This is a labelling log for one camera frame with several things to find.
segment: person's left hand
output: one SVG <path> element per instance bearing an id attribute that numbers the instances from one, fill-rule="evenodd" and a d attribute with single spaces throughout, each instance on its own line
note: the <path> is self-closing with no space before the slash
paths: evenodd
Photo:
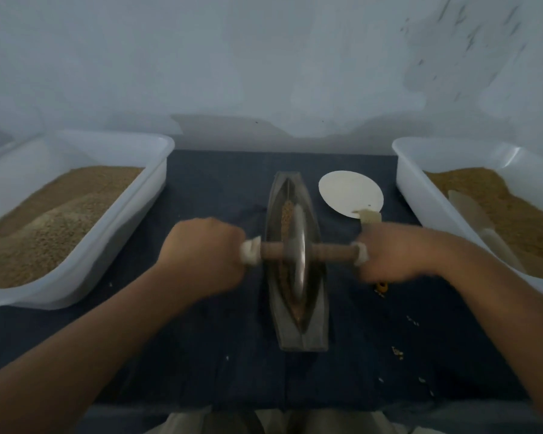
<path id="1" fill-rule="evenodd" d="M 235 288 L 244 276 L 240 245 L 246 233 L 214 218 L 177 223 L 167 235 L 153 271 L 166 289 L 183 286 L 196 300 Z"/>

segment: person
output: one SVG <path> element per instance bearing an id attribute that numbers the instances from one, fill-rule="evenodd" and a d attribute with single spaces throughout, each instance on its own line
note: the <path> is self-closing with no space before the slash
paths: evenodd
<path id="1" fill-rule="evenodd" d="M 129 357 L 192 303 L 237 286 L 246 235 L 216 219 L 176 224 L 134 282 L 0 370 L 0 433 L 63 432 Z M 444 277 L 460 293 L 543 415 L 543 295 L 469 241 L 382 223 L 358 238 L 364 282 Z"/>

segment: orange ring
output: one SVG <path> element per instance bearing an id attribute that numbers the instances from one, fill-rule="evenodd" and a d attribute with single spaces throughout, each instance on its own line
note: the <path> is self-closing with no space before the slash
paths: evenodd
<path id="1" fill-rule="evenodd" d="M 388 282 L 379 282 L 376 284 L 376 289 L 378 292 L 384 294 L 386 291 L 388 291 Z"/>

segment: white plastic bin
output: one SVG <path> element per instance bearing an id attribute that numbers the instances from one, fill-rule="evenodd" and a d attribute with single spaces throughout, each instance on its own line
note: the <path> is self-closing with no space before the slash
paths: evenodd
<path id="1" fill-rule="evenodd" d="M 0 217 L 71 169 L 145 168 L 57 268 L 29 284 L 0 289 L 0 306 L 58 309 L 87 295 L 162 190 L 174 147 L 171 138 L 156 134 L 57 131 L 0 148 Z"/>
<path id="2" fill-rule="evenodd" d="M 392 148 L 398 154 L 398 189 L 425 227 L 456 234 L 488 250 L 423 171 L 493 169 L 513 195 L 543 210 L 543 157 L 522 147 L 498 141 L 407 137 L 395 140 Z M 543 293 L 543 279 L 513 271 Z"/>

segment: person's left arm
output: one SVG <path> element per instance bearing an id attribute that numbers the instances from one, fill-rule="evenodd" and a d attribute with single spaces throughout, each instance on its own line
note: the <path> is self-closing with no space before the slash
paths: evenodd
<path id="1" fill-rule="evenodd" d="M 116 295 L 0 370 L 0 434 L 70 428 L 120 367 L 195 301 L 243 277 L 240 228 L 178 223 L 157 263 Z"/>

